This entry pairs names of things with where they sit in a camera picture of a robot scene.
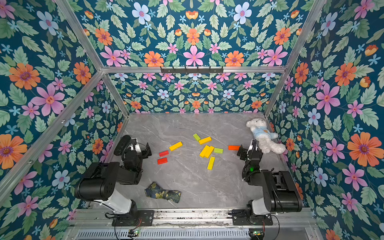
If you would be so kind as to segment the orange block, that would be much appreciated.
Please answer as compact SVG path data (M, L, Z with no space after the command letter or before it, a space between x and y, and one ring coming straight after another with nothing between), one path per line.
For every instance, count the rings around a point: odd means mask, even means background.
M228 150L230 151L238 151L240 149L240 146L228 146Z

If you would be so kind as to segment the red block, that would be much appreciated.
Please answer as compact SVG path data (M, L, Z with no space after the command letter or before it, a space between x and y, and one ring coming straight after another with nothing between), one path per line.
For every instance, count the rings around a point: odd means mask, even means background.
M158 165L162 165L168 162L168 158L161 158L158 159Z
M164 157L164 156L166 156L168 154L169 154L169 151L163 151L163 152L159 153L159 156L160 157Z

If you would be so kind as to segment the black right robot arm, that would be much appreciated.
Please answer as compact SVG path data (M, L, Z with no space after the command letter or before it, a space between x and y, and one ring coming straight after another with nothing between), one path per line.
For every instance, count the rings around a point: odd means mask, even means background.
M303 201L291 173L262 170L260 163L263 152L258 143L252 140L247 149L240 146L237 152L240 160L245 162L242 180L250 186L261 187L263 191L260 199L249 201L245 209L246 216L301 212Z

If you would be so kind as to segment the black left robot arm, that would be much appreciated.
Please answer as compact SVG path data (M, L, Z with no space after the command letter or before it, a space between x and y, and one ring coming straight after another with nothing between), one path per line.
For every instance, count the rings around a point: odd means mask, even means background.
M114 214L135 218L138 210L135 201L127 199L116 185L138 185L143 172L143 160L152 155L151 147L129 135L123 136L113 154L119 162L94 163L83 174L75 190L78 199L98 203Z

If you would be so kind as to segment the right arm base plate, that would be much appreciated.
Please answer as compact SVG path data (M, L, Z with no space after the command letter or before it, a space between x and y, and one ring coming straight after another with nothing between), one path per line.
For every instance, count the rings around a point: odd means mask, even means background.
M245 209L231 210L228 213L233 220L234 226L272 226L273 220L270 215L254 215Z

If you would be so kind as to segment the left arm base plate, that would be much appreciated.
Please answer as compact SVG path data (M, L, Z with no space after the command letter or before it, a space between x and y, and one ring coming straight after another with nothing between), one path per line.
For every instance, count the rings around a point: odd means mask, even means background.
M154 220L155 211L138 210L133 213L119 214L113 219L113 227L150 227Z

